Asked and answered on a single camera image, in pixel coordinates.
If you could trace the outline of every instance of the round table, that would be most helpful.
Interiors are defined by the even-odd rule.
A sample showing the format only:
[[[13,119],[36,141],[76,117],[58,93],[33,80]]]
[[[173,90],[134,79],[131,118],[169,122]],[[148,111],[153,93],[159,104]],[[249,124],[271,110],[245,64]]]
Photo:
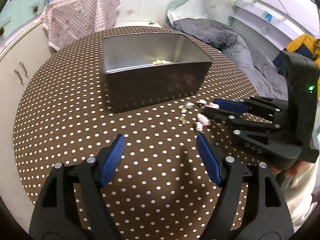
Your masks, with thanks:
[[[93,33],[55,53],[36,72],[21,98],[13,131],[17,169],[33,203],[55,163],[81,163],[121,133],[127,146],[112,183],[101,193],[123,238],[199,238],[220,189],[209,181],[196,150],[193,124],[201,109],[195,105],[189,110],[189,122],[182,126],[178,106],[199,99],[237,101],[256,90],[218,50],[186,35],[213,58],[198,94],[113,114],[102,73],[103,39],[164,32],[174,31],[131,26]],[[226,155],[257,163],[231,145],[225,126],[213,123],[204,133]],[[90,229],[79,185],[75,194],[82,225]],[[245,198],[244,184],[233,229],[241,223]]]

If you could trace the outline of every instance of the polka dot tablecloth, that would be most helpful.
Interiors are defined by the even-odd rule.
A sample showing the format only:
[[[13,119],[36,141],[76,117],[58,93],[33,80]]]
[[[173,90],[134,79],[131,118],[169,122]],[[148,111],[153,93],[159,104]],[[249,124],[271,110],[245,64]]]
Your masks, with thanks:
[[[193,124],[201,109],[188,111],[182,126],[178,106],[199,99],[248,98],[256,90],[219,51],[187,36],[214,60],[198,94],[113,114],[102,73],[103,39],[164,32],[172,31],[132,26],[94,33],[61,49],[37,71],[22,96],[13,131],[17,169],[33,203],[54,163],[81,163],[121,133],[127,146],[112,183],[101,193],[123,238],[199,238],[220,189],[209,181],[196,150]],[[231,145],[225,126],[213,123],[204,133],[226,155],[257,163]],[[75,194],[82,225],[90,229],[79,185]],[[241,223],[245,198],[244,184],[233,229]]]

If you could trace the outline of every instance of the open storage bin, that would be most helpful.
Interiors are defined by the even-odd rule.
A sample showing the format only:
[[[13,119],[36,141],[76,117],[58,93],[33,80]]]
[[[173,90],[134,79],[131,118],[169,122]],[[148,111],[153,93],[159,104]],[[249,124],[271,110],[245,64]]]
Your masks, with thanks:
[[[152,65],[156,60],[173,63]],[[128,34],[103,41],[103,72],[115,113],[197,93],[211,64],[211,57],[178,33]]]

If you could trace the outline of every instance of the gray blanket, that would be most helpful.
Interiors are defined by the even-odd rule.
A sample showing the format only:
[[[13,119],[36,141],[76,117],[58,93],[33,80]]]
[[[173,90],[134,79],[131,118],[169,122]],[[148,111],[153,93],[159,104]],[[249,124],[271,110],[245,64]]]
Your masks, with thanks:
[[[232,27],[206,19],[181,19],[174,28],[220,49],[251,81],[260,96],[288,99],[285,78],[276,66]]]

